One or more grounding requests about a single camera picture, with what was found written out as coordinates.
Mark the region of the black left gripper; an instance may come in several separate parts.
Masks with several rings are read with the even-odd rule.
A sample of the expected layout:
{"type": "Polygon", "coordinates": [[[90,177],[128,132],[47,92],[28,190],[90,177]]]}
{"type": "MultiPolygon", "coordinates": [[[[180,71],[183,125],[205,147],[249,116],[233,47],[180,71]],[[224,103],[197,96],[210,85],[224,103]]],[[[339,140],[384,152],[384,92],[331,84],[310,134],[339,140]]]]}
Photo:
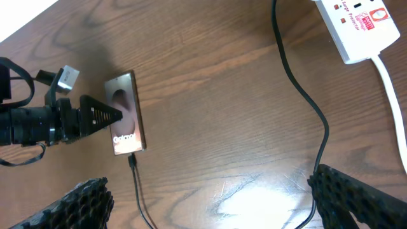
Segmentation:
{"type": "MultiPolygon", "coordinates": [[[[82,95],[79,103],[78,116],[78,110],[72,108],[70,99],[56,101],[51,109],[48,144],[71,144],[80,136],[89,136],[123,118],[120,110],[89,95],[82,95]]],[[[79,183],[62,198],[13,225],[13,228],[106,229],[114,207],[113,196],[106,184],[106,177],[79,183]]]]}

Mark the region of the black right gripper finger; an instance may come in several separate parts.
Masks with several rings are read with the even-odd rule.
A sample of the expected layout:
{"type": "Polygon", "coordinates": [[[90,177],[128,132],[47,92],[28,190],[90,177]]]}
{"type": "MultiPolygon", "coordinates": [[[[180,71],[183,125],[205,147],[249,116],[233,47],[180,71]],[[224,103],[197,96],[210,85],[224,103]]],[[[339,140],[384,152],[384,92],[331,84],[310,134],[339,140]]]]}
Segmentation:
{"type": "Polygon", "coordinates": [[[406,202],[320,164],[307,180],[324,228],[406,229],[406,202]]]}

